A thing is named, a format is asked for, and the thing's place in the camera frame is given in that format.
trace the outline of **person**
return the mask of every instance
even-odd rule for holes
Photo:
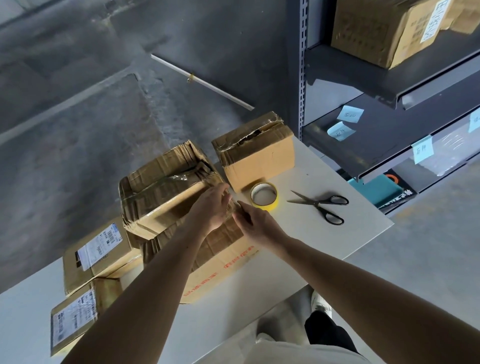
[[[223,223],[232,198],[228,185],[204,192],[184,224],[123,294],[85,333],[64,364],[158,362],[197,251]],[[321,294],[388,364],[477,363],[480,332],[435,305],[365,270],[286,235],[266,211],[240,202],[234,219],[243,234],[287,262]],[[330,306],[314,295],[298,346],[260,337],[246,364],[368,363],[335,325]]]

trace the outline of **shoe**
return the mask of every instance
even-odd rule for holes
[[[272,338],[270,335],[265,334],[264,332],[261,332],[260,334],[257,335],[255,342],[258,344],[261,341],[275,341],[275,339]]]
[[[312,312],[315,311],[325,312],[328,317],[332,318],[332,306],[317,291],[313,291],[312,294]]]

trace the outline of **sticky note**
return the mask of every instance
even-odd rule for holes
[[[424,159],[433,156],[432,136],[428,135],[418,142],[412,144],[413,160],[415,164],[422,162]]]
[[[363,109],[354,108],[353,106],[344,105],[337,119],[349,122],[359,122]]]
[[[328,129],[327,133],[332,138],[335,138],[336,140],[341,142],[342,140],[347,139],[349,136],[355,133],[355,130],[350,129],[348,126],[344,125],[343,122],[340,121],[334,126],[332,126],[330,129]]]
[[[468,132],[471,133],[478,127],[480,127],[480,108],[476,109],[470,114],[470,125],[468,126]]]

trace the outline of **scissors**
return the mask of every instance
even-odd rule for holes
[[[298,192],[292,191],[294,194],[296,194],[298,197],[301,197],[303,201],[287,201],[291,202],[293,204],[302,204],[302,205],[312,205],[315,206],[316,209],[323,215],[325,220],[329,224],[332,225],[343,225],[345,220],[343,220],[340,216],[335,215],[333,212],[330,212],[328,210],[325,210],[323,207],[320,207],[320,204],[322,205],[340,205],[340,206],[346,206],[350,202],[343,196],[338,196],[334,195],[329,197],[326,200],[312,200],[311,198],[308,198],[302,194],[299,194]]]

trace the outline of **forearm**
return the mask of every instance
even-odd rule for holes
[[[63,363],[156,364],[204,236],[182,226]]]
[[[295,239],[285,239],[274,252],[387,363],[468,363],[480,357],[479,331],[398,286]]]

